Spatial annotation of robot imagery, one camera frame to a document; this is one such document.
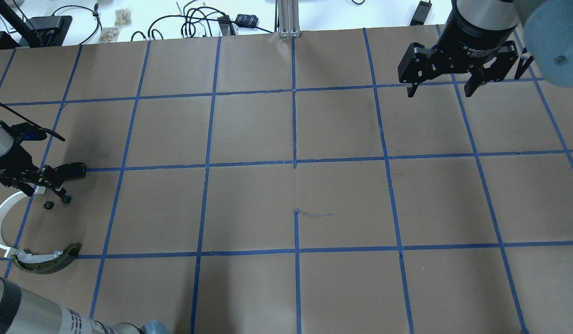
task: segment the white curved object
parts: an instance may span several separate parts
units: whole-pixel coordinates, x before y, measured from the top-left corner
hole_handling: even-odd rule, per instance
[[[43,186],[38,186],[37,189],[35,190],[35,194],[45,194],[45,188]],[[6,217],[8,211],[15,204],[17,204],[18,201],[24,199],[25,197],[26,195],[24,192],[18,192],[14,195],[11,195],[11,197],[8,197],[0,205],[0,248],[6,251],[4,254],[5,258],[13,258],[13,255],[17,255],[17,252],[19,252],[19,250],[13,247],[9,247],[4,243],[4,240],[2,239],[2,222],[4,221],[4,217]]]

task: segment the black metal bar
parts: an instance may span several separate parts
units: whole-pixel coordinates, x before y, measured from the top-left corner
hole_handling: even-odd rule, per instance
[[[36,32],[29,28],[4,0],[0,0],[0,15],[21,34],[30,47],[41,47],[41,40],[37,37]]]

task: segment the plastic bag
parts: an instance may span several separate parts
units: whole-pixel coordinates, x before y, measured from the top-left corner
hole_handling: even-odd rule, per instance
[[[117,36],[119,36],[119,34],[119,27],[103,28],[102,34],[99,36],[99,43],[117,42]]]
[[[129,27],[132,25],[132,10],[130,8],[116,9],[115,10],[115,24],[116,27]]]

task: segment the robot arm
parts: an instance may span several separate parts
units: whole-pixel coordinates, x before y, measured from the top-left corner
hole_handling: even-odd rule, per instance
[[[437,44],[410,44],[398,66],[408,97],[420,83],[441,74],[470,72],[464,87],[467,97],[480,85],[505,79],[519,55],[515,43],[507,41],[519,19],[544,77],[573,87],[573,0],[452,0]]]

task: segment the white background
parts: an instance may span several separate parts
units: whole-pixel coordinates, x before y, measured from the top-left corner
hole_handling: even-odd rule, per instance
[[[427,25],[445,23],[452,5],[450,0],[431,0],[433,6],[427,18]],[[174,0],[99,0],[99,13],[103,27],[113,27],[115,10],[121,8],[132,9],[132,26],[123,28],[118,42],[130,40],[136,30],[146,33],[150,24],[163,15],[179,14]],[[27,17],[49,16],[60,6],[81,5],[93,8],[95,0],[25,0],[21,9]],[[183,7],[187,1],[179,2]],[[197,0],[190,7],[215,7],[235,19],[238,13],[257,15],[259,26],[274,30],[274,0]],[[361,6],[353,4],[350,0],[299,0],[299,20],[301,30],[340,30],[353,28],[396,27],[410,24],[418,0],[365,0]],[[96,21],[91,13],[84,9],[61,10],[57,15],[71,15],[73,17],[70,31],[64,40],[64,45],[79,44],[85,40],[95,29]],[[181,38],[181,18],[169,18],[159,21],[155,28],[159,29],[165,39]],[[210,22],[213,34],[220,35],[218,24]],[[198,34],[203,30],[198,25]],[[237,34],[263,33],[246,28],[239,28]],[[89,40],[88,44],[98,41],[99,32]],[[13,33],[12,37],[18,41],[20,35]]]

